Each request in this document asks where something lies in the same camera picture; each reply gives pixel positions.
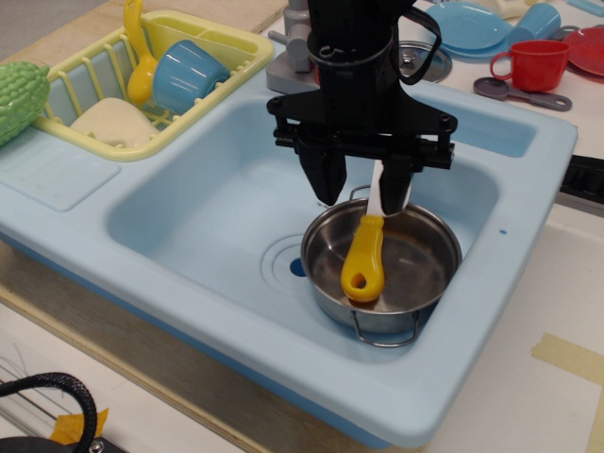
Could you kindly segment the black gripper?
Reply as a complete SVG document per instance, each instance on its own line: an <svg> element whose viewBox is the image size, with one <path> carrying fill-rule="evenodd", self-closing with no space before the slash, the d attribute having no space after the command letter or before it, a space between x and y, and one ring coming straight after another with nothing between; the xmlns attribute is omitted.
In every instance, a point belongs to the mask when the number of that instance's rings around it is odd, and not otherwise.
<svg viewBox="0 0 604 453"><path fill-rule="evenodd" d="M314 91L267 103L279 146L298 155L316 198L335 205L347 172L345 156L383 160L380 203L386 216L409 204L415 170L448 169L457 119L408 95L396 75L323 79Z"/></svg>

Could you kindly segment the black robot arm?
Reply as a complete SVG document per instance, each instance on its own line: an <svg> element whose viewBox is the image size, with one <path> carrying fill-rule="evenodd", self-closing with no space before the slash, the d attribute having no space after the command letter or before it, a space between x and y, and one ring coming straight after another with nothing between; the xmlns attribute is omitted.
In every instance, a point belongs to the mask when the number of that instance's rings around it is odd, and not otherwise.
<svg viewBox="0 0 604 453"><path fill-rule="evenodd" d="M449 169L455 116L410 97L431 63L413 75L399 63L400 18L430 32L439 49L438 24L411 1L311 1L310 58L318 68L315 91L271 99L278 146L298 156L316 195L332 206L345 180L348 156L381 161L382 211L403 210L413 174L426 167Z"/></svg>

